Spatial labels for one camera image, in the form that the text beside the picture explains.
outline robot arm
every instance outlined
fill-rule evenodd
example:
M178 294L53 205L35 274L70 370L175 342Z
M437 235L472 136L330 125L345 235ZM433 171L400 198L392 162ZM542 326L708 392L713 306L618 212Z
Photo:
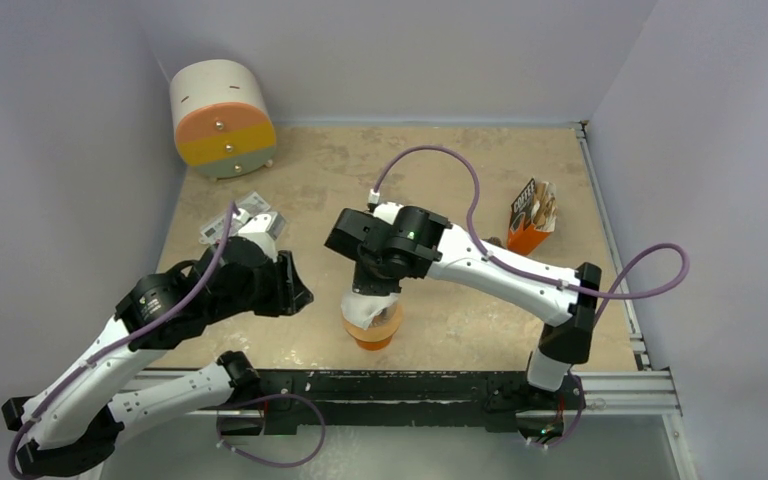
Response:
M207 325L242 312L261 316L294 315L313 301L301 283L291 252L277 251L276 213L257 217L242 212L217 268L198 295L178 314L150 333L87 364L101 349L169 312L202 278L213 257L209 247L198 261L147 275L116 307L102 333L56 382L33 398L17 397L2 406L9 429L27 429L17 451L26 475L73 476L104 461L116 445L166 420L231 399L257 394L257 372L241 352L227 352L216 363L185 377L139 392L119 393L143 368L180 342L200 336ZM41 418L31 418L40 403L68 376L87 367L63 389Z
M528 367L527 380L533 387L557 391L569 368L589 358L594 297L499 268L482 257L463 228L440 215L395 203L377 205L372 213L345 209L325 245L356 262L349 303L380 302L380 297L401 291L402 278L429 277L480 290L534 314L545 327ZM601 271L591 264L560 268L487 243L485 247L520 270L598 288ZM364 309L350 305L344 308L347 311Z

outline marble pattern surface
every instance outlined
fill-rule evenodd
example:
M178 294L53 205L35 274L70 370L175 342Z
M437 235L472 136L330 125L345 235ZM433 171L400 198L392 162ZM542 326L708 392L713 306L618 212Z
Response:
M589 261L602 267L603 285L613 281L593 191L571 129L282 127L271 169L218 182L187 173L159 269L198 258L204 250L199 227L231 199L255 190L287 218L279 248L293 251L315 302L293 317L227 319L154 366L201 367L226 350L242 350L261 368L525 368L542 323L510 304L445 282L402 282L404 324L383 350L362 350L343 330L340 296L351 285L352 264L325 249L325 238L343 208L364 208L383 165L419 144L453 148L474 164L482 182L475 214L482 238L504 238L510 202L532 176L554 182L557 229L531 257L572 268ZM460 225L471 196L466 170L436 152L410 155L382 187L386 200L425 207ZM636 370L628 337L622 306L614 302L596 330L590 362L577 368Z

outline orange box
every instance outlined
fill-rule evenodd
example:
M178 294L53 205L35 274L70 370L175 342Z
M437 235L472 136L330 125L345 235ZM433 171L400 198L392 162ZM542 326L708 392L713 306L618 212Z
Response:
M555 184L532 178L511 204L508 250L528 255L555 231Z

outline white wall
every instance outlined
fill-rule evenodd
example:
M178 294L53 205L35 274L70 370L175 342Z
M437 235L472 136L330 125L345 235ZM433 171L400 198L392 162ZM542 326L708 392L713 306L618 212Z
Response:
M768 478L768 2L660 0L591 127L622 257L692 256L683 287L636 307L701 478ZM675 271L664 256L631 286Z
M0 2L0 407L153 271L183 173L168 118L129 4ZM0 478L10 439L0 415Z
M248 65L278 120L590 118L655 0L137 0L170 75Z

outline cable connector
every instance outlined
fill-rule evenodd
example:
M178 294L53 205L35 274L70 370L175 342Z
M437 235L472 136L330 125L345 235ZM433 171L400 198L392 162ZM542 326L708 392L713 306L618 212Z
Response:
M378 205L381 202L381 192L376 192L374 188L369 189L369 196L366 197L366 203L369 205Z

